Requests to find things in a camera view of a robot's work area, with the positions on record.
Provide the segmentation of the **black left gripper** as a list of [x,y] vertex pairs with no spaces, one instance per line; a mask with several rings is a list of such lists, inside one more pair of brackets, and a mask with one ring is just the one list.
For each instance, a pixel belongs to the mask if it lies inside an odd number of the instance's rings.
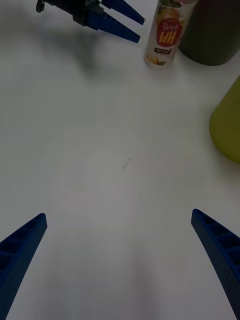
[[106,8],[130,18],[140,25],[145,23],[145,19],[124,0],[38,0],[36,11],[38,13],[43,12],[45,4],[49,4],[72,15],[73,20],[84,27],[96,31],[100,30],[130,42],[138,43],[140,36],[105,13],[100,6],[100,2]]

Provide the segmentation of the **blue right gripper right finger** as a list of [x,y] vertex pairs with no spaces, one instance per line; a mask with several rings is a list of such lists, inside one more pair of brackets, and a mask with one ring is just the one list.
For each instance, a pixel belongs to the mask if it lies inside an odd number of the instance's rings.
[[240,238],[198,209],[192,211],[191,225],[212,263],[236,319],[240,319]]

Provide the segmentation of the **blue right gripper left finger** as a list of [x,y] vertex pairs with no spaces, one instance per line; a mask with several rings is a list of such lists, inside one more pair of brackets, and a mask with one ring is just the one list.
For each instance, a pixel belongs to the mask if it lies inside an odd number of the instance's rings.
[[0,319],[2,320],[8,316],[47,227],[46,215],[40,213],[0,242]]

